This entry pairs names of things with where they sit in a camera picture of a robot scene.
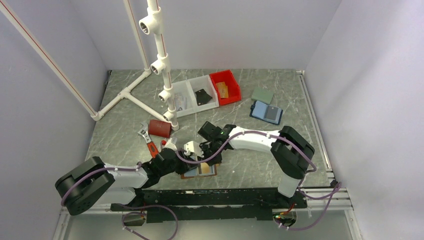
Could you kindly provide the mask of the gold card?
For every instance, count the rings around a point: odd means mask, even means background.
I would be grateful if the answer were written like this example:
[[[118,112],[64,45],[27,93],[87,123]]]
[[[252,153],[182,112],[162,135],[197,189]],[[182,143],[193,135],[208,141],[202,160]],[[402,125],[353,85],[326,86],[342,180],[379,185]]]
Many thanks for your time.
[[[200,176],[210,176],[215,174],[215,167],[209,166],[207,163],[201,163],[199,169]]]

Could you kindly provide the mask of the brown leather card holder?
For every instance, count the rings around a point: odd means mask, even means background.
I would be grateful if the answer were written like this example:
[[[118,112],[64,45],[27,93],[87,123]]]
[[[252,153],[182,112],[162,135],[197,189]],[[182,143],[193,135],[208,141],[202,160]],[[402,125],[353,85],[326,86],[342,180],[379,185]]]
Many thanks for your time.
[[[199,164],[196,168],[191,169],[188,172],[182,174],[180,178],[185,180],[185,179],[192,179],[192,178],[216,176],[218,174],[217,173],[217,166],[215,164],[212,165],[212,166],[214,166],[214,170],[215,170],[215,173],[213,175],[203,175],[203,176],[199,175],[199,169],[200,169],[200,164]]]

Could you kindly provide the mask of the black card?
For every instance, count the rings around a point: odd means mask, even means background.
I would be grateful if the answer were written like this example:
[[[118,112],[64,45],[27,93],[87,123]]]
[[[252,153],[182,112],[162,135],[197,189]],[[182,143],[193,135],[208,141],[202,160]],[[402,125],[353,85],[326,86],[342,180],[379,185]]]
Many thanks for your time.
[[[196,91],[195,93],[195,97],[196,97],[196,103],[198,106],[202,106],[205,105],[207,103],[209,103],[209,101],[211,101],[213,98],[211,95],[209,95],[205,89],[200,89],[198,91]]]

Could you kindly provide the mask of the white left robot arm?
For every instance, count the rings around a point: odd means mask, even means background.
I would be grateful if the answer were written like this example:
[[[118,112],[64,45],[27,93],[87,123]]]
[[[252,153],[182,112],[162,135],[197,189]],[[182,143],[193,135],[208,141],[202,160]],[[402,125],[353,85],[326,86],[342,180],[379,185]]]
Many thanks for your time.
[[[182,150],[164,148],[150,161],[134,166],[112,165],[94,156],[60,177],[54,186],[61,205],[72,216],[102,204],[123,204],[137,210],[144,203],[142,189],[156,185],[168,174],[182,175],[195,168],[182,161],[183,156]]]

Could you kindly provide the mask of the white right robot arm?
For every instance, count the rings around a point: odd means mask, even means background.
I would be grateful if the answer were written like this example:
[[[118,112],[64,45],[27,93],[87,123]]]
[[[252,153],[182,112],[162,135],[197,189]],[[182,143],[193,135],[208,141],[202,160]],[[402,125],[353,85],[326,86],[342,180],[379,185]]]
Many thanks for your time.
[[[224,150],[252,150],[271,154],[282,170],[282,179],[275,194],[276,203],[287,208],[295,201],[295,192],[307,173],[316,171],[312,158],[314,147],[293,127],[260,131],[227,124],[223,128],[206,121],[198,130],[204,138],[200,144],[203,159],[209,165],[222,162]]]

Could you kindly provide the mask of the dark red card holder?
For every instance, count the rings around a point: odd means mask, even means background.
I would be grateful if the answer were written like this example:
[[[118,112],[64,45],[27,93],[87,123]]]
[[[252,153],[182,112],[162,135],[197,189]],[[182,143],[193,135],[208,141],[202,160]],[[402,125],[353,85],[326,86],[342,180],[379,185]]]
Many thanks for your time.
[[[148,131],[150,135],[169,138],[172,133],[172,125],[169,122],[164,122],[156,119],[151,119],[148,123]]]

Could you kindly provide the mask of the orange card in bin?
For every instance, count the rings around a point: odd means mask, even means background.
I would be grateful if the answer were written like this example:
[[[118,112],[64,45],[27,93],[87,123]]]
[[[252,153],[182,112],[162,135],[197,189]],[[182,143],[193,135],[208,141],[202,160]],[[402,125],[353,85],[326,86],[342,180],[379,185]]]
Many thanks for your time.
[[[229,97],[228,86],[225,82],[217,82],[216,83],[219,95],[221,99],[227,99]]]

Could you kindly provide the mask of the blue card holder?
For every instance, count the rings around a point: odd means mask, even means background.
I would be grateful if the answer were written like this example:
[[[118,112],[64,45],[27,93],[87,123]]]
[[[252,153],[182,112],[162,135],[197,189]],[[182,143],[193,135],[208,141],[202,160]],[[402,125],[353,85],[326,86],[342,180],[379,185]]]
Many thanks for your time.
[[[281,108],[266,104],[258,100],[253,102],[249,113],[251,118],[277,126],[281,123],[282,115],[283,110]]]

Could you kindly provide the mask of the grey card in blue holder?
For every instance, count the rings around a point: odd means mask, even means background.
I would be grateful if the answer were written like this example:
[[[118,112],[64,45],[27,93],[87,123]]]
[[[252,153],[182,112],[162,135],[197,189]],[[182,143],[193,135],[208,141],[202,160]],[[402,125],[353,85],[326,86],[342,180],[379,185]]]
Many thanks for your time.
[[[277,122],[280,116],[280,109],[276,106],[268,105],[264,114],[264,119]]]

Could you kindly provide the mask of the green card holder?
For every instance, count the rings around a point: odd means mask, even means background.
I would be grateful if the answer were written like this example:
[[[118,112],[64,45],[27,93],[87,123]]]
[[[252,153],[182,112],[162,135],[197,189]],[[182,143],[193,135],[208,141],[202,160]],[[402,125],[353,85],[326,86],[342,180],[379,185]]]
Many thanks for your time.
[[[254,101],[260,101],[262,103],[270,105],[272,102],[273,96],[274,96],[274,92],[265,88],[256,87],[252,92],[251,99]]]

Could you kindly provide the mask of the clear left plastic bin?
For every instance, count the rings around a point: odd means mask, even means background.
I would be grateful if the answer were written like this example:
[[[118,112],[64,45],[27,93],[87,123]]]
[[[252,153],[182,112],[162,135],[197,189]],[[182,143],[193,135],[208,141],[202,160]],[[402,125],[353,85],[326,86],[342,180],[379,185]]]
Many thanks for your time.
[[[187,80],[173,82],[176,116],[178,118],[195,113],[195,97],[193,89]]]

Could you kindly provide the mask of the clear plastic bin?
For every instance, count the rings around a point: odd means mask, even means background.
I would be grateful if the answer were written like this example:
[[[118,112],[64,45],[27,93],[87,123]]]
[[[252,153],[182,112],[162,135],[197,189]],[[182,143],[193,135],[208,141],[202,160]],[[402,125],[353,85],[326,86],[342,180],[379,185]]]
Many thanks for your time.
[[[173,82],[176,116],[178,118],[195,113],[195,97],[193,89],[187,80]]]
[[[218,94],[209,75],[190,78],[187,84],[194,113],[219,107]]]

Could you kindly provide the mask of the red plastic bin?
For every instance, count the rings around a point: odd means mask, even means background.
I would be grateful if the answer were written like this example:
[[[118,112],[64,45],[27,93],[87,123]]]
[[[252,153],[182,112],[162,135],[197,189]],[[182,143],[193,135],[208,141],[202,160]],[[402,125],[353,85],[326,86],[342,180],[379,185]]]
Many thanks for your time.
[[[241,100],[241,89],[231,70],[227,69],[211,73],[209,77],[217,93],[220,107]]]

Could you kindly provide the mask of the clear middle plastic bin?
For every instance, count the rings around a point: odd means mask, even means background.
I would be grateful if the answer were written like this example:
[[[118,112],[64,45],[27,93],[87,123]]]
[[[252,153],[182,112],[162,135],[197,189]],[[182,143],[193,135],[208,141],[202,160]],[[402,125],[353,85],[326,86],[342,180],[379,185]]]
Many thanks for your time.
[[[209,75],[190,78],[187,84],[194,113],[219,107],[218,94]]]

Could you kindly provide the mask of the white pvc pipe frame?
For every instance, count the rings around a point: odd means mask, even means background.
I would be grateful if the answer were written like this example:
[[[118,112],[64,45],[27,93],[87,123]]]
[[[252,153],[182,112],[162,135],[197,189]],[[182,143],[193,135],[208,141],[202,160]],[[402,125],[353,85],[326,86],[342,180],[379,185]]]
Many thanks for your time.
[[[174,90],[170,74],[171,67],[169,55],[166,51],[163,35],[164,27],[162,10],[156,0],[149,0],[147,1],[147,15],[141,20],[137,21],[130,1],[125,0],[123,4],[125,7],[126,15],[128,16],[129,22],[131,24],[131,29],[138,47],[138,52],[142,60],[143,73],[130,85],[121,90],[117,96],[115,96],[105,107],[101,108],[100,110],[94,110],[94,108],[83,97],[80,91],[75,87],[75,85],[60,68],[60,66],[54,61],[54,59],[45,50],[42,44],[36,39],[29,28],[24,24],[24,22],[18,17],[18,15],[13,11],[13,9],[5,0],[0,2],[0,12],[9,20],[9,22],[20,33],[20,35],[28,42],[33,50],[58,77],[58,79],[62,81],[62,83],[79,101],[79,103],[84,107],[84,109],[89,113],[90,117],[94,121],[97,122],[101,120],[106,115],[106,113],[109,112],[116,104],[118,104],[123,99],[127,99],[158,120],[170,123],[171,128],[176,131],[179,129],[179,123],[177,120]],[[157,59],[153,63],[149,63],[148,61],[140,33],[154,36],[157,48]],[[138,100],[131,94],[132,90],[151,74],[161,75],[163,78],[163,90],[158,94],[158,98],[168,106],[167,111],[163,114],[158,113],[156,110]]]

